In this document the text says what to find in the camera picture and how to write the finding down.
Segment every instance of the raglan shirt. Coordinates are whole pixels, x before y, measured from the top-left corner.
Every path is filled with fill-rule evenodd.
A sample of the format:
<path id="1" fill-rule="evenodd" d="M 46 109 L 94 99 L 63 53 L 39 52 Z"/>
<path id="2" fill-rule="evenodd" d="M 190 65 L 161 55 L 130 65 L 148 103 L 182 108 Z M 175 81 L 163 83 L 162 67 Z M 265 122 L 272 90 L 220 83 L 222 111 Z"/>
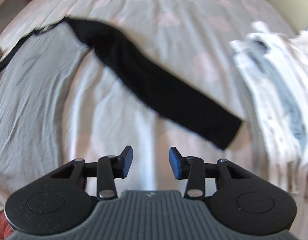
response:
<path id="1" fill-rule="evenodd" d="M 1 189 L 13 192 L 62 164 L 63 106 L 90 49 L 161 116 L 221 149 L 236 135 L 240 119 L 149 61 L 120 31 L 64 18 L 23 37 L 0 63 Z"/>

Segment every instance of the black sleeve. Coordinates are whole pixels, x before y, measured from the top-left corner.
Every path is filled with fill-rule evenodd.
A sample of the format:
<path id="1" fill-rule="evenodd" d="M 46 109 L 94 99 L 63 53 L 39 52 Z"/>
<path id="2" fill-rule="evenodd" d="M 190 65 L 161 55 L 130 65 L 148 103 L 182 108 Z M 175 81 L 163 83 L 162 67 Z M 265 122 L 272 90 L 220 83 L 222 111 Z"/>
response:
<path id="1" fill-rule="evenodd" d="M 240 119 L 152 63 L 120 31 L 100 22 L 64 20 L 149 107 L 221 149 L 232 141 L 241 125 Z"/>

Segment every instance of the bed sheet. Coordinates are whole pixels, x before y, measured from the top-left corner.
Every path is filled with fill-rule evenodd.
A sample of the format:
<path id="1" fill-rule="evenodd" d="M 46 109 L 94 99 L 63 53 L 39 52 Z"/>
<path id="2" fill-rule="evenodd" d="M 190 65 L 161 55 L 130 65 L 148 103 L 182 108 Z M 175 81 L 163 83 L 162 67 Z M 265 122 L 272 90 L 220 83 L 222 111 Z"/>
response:
<path id="1" fill-rule="evenodd" d="M 243 120 L 246 108 L 235 82 L 237 71 L 228 42 L 244 39 L 256 20 L 266 22 L 275 32 L 294 35 L 265 0 L 34 0 L 1 34 L 4 55 L 33 28 L 65 15 L 105 21 L 121 29 L 153 62 Z M 124 189 L 183 192 L 185 182 L 174 179 L 168 163 L 171 146 L 205 162 L 227 158 L 250 171 L 255 172 L 256 166 L 267 169 L 265 152 L 257 158 L 253 153 L 246 124 L 222 152 L 145 106 L 93 51 L 74 78 L 62 125 L 64 163 L 74 158 L 94 162 L 104 155 L 118 155 L 126 145 L 133 146 L 128 177 L 116 179 L 119 194 Z M 206 193 L 211 195 L 214 182 L 206 180 L 206 184 Z M 89 179 L 87 191 L 96 194 L 95 179 Z M 4 199 L 0 192 L 1 206 Z"/>

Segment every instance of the white garment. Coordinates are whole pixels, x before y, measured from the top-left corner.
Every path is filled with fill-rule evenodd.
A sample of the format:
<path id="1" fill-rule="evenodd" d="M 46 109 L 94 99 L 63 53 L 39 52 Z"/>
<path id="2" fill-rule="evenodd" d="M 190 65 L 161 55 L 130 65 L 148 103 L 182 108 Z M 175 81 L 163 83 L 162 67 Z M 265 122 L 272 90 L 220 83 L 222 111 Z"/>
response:
<path id="1" fill-rule="evenodd" d="M 257 33 L 247 36 L 249 41 L 261 41 L 268 47 L 265 57 L 278 70 L 300 106 L 308 136 L 308 31 L 294 39 L 272 33 L 264 22 L 254 22 Z M 308 201 L 308 143 L 304 154 L 289 130 L 289 120 L 267 75 L 247 54 L 247 42 L 232 41 L 234 56 L 243 79 L 249 87 L 256 105 L 259 125 L 264 136 L 269 159 L 269 181 L 291 193 L 296 193 L 300 183 L 305 186 L 304 199 Z M 296 170 L 298 160 L 301 166 Z M 299 179 L 305 172 L 306 181 Z"/>

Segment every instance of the black garment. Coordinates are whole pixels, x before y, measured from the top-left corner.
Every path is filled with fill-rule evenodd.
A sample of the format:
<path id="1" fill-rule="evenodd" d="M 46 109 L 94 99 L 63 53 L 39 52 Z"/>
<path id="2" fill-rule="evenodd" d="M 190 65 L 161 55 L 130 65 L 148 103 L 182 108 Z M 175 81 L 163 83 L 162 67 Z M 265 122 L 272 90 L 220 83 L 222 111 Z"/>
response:
<path id="1" fill-rule="evenodd" d="M 71 18 L 62 21 L 71 26 L 81 42 L 95 49 L 100 60 L 112 68 L 131 91 L 160 115 L 198 133 L 221 149 L 232 141 L 241 125 L 240 119 L 149 61 L 120 31 L 95 21 Z M 0 63 L 0 71 L 33 33 L 42 31 L 33 30 L 23 37 Z"/>

